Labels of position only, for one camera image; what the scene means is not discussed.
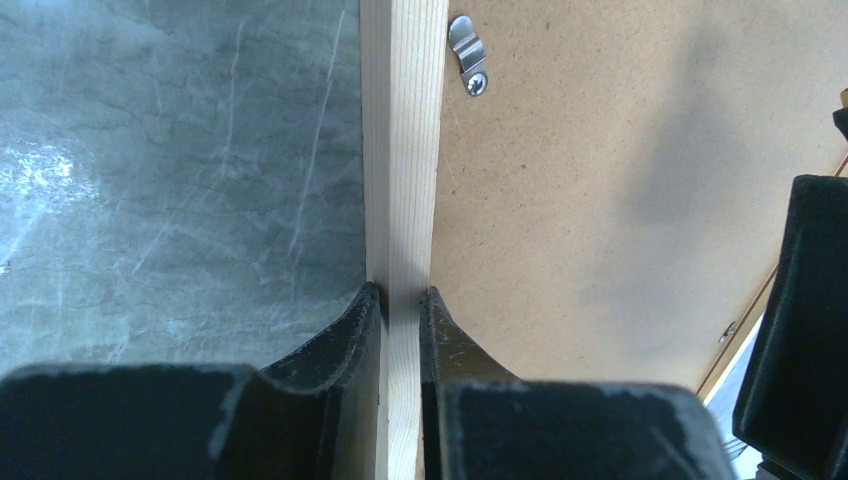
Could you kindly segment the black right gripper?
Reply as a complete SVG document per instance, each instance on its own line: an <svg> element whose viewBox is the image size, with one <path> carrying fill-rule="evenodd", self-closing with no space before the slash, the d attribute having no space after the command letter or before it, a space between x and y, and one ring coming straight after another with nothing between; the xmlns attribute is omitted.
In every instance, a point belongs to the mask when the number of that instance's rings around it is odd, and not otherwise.
<svg viewBox="0 0 848 480"><path fill-rule="evenodd" d="M733 432L801 479L847 476L847 178L792 183Z"/></svg>

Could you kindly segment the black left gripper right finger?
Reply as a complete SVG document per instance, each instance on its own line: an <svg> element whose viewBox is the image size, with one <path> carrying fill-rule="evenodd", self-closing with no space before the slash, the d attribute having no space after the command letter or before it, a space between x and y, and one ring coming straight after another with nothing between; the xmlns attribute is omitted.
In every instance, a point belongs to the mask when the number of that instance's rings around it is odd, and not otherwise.
<svg viewBox="0 0 848 480"><path fill-rule="evenodd" d="M421 300L423 464L428 479L731 479L710 413L667 384L518 378Z"/></svg>

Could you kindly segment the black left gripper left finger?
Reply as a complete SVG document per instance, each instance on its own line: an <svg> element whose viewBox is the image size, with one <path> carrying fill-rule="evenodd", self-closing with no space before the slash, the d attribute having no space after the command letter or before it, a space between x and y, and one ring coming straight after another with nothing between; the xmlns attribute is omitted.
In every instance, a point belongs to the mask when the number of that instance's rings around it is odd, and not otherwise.
<svg viewBox="0 0 848 480"><path fill-rule="evenodd" d="M239 364L42 364L1 381L5 479L373 479L380 295Z"/></svg>

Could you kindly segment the wooden picture frame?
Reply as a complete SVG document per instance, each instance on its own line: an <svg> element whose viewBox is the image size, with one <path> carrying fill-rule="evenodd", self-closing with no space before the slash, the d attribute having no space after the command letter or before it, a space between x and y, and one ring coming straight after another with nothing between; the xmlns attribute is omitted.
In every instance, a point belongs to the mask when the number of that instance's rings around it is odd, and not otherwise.
<svg viewBox="0 0 848 480"><path fill-rule="evenodd" d="M417 302L532 379L711 388L793 176L845 159L843 1L364 1L381 479L418 475Z"/></svg>

